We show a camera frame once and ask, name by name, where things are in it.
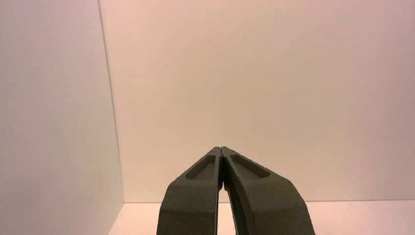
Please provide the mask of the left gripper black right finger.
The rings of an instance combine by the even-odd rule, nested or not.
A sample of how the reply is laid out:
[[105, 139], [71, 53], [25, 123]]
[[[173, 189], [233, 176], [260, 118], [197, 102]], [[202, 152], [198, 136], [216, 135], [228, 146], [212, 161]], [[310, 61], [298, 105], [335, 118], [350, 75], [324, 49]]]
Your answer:
[[237, 235], [313, 235], [307, 205], [294, 184], [223, 146], [224, 187]]

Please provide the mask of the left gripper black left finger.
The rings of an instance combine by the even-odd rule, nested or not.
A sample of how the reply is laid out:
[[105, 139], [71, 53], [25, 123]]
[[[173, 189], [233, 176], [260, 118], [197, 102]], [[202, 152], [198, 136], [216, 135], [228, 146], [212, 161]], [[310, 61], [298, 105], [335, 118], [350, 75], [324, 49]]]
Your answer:
[[222, 169], [221, 148], [216, 146], [170, 183], [160, 207], [157, 234], [217, 234]]

